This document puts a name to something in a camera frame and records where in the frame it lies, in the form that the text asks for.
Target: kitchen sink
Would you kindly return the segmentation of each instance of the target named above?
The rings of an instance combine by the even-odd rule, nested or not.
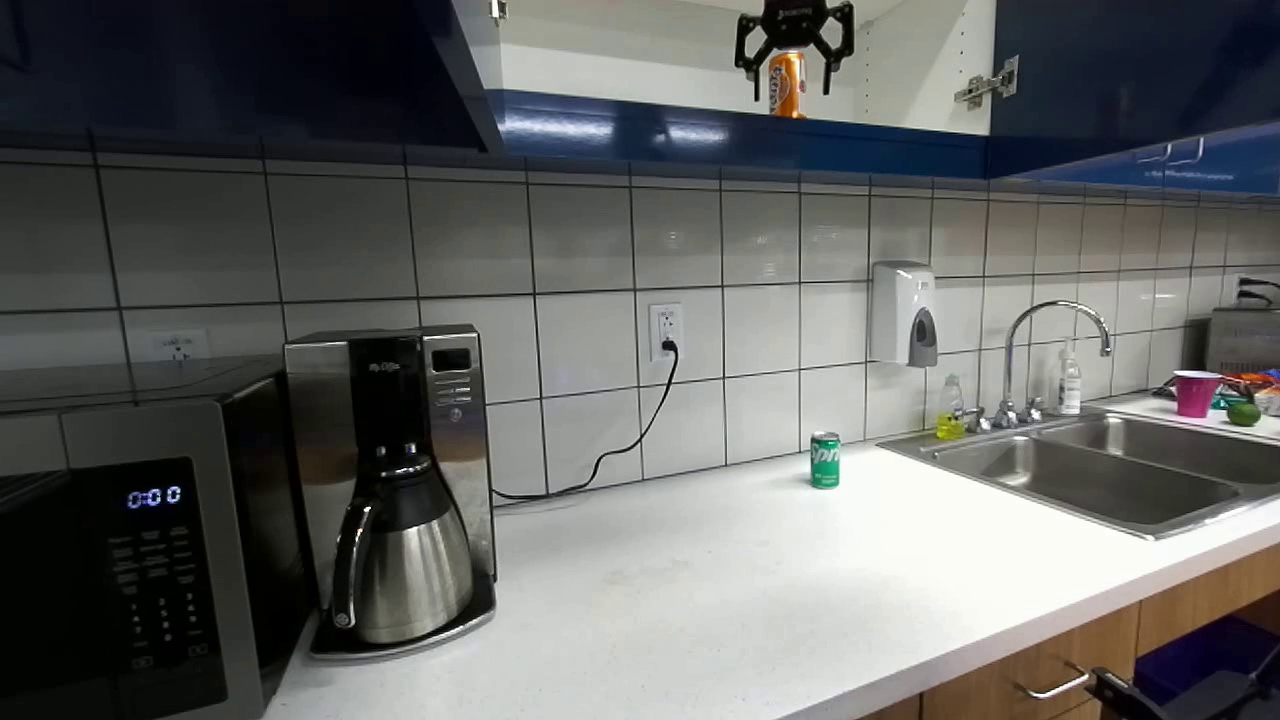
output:
[[[1137,433],[1137,423],[1107,428],[1103,417],[1011,428],[951,444],[893,449],[939,464],[948,471],[974,477],[980,483],[1103,520],[1137,535],[1170,535],[1178,529],[1191,529],[1210,516],[1239,507],[1257,495],[1243,480],[1238,483],[1223,477],[1195,471],[1199,464],[1170,464],[1170,455],[1159,455],[1159,449],[1148,444],[1148,436]]]
[[[1210,436],[1191,428],[1139,423],[1119,417],[1087,417],[1079,423],[1059,423],[1038,433],[1058,444],[1096,449],[1107,455],[1170,464],[1199,477],[1217,477],[1239,483],[1243,495],[1278,495],[1280,490],[1280,449],[1247,444],[1233,436]]]

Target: soap dispenser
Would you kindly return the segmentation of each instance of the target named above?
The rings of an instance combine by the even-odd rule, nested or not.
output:
[[[936,369],[936,276],[930,264],[877,264],[874,361]]]

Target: pink cup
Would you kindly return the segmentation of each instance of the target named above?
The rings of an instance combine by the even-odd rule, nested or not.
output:
[[[1178,417],[1210,417],[1220,371],[1178,371]]]

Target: soda can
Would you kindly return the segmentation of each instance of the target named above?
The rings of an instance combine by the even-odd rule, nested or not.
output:
[[[823,433],[807,438],[807,483],[842,486],[842,436]]]

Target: blue cabinet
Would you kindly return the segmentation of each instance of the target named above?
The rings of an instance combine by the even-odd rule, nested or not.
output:
[[[440,0],[0,0],[0,126],[492,149]]]
[[[1158,167],[1170,145],[1178,170],[1199,135],[1280,117],[1278,0],[1001,0],[1004,55],[1021,92],[993,110],[993,174],[1130,149]]]

